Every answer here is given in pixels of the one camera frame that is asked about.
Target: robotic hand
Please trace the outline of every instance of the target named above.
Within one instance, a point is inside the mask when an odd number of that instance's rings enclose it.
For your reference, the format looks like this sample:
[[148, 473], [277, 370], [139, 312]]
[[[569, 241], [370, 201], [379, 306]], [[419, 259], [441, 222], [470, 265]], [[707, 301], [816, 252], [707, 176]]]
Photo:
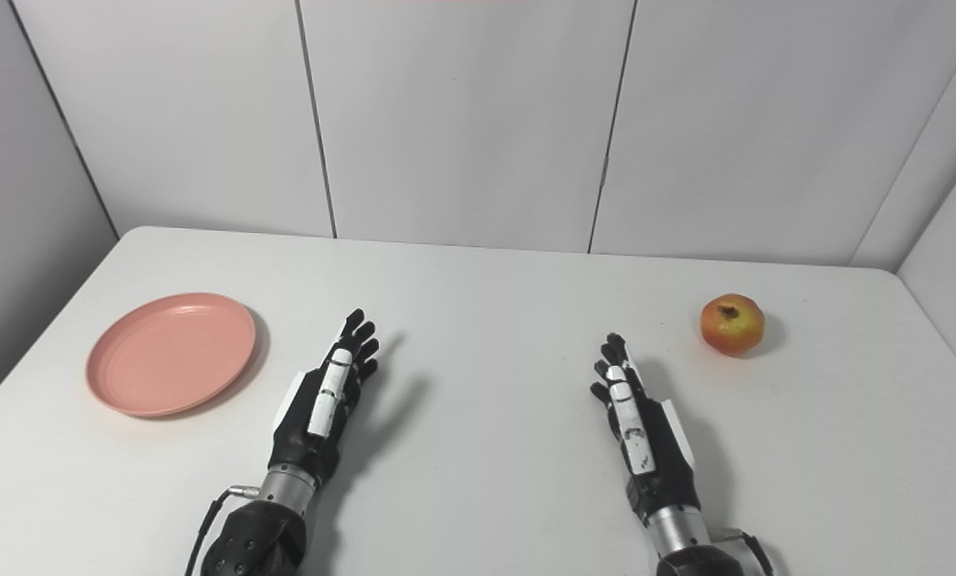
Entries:
[[186, 566], [193, 572], [200, 544], [222, 500], [251, 498], [226, 518], [204, 554], [202, 576], [294, 576], [309, 545], [310, 500], [339, 464], [338, 441], [360, 400], [361, 384], [378, 369], [374, 324], [354, 310], [318, 368], [298, 373], [276, 416], [272, 455], [261, 488], [233, 486], [211, 503]]
[[659, 564], [657, 576], [744, 576], [742, 564], [719, 541], [742, 540], [758, 568], [773, 576], [773, 566], [755, 536], [737, 529], [710, 532], [694, 491], [694, 456], [680, 427], [673, 402], [647, 396], [638, 368], [619, 334], [606, 336], [605, 360], [595, 372], [605, 384], [591, 393], [606, 405], [609, 426], [630, 471], [627, 499], [647, 528]]

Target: cable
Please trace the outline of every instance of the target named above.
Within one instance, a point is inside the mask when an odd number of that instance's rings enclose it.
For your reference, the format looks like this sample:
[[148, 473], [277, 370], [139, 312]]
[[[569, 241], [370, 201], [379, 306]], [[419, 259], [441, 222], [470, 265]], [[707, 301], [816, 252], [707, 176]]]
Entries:
[[767, 557], [766, 551], [762, 549], [762, 544], [758, 542], [758, 538], [751, 534], [741, 533], [741, 539], [744, 539], [744, 543], [748, 544], [751, 553], [755, 554], [758, 564], [762, 566], [762, 572], [766, 576], [773, 576], [773, 563], [770, 562], [770, 557]]
[[200, 554], [200, 546], [203, 546], [204, 538], [207, 536], [207, 531], [210, 530], [211, 524], [214, 524], [214, 518], [218, 516], [218, 512], [222, 510], [222, 502], [225, 502], [225, 499], [232, 494], [231, 489], [222, 492], [221, 496], [218, 496], [217, 499], [212, 501], [211, 506], [207, 507], [207, 514], [204, 514], [204, 521], [200, 522], [200, 531], [197, 532], [197, 541], [193, 543], [193, 550], [190, 551], [190, 561], [186, 563], [186, 576], [193, 576], [193, 566], [197, 564], [197, 555]]

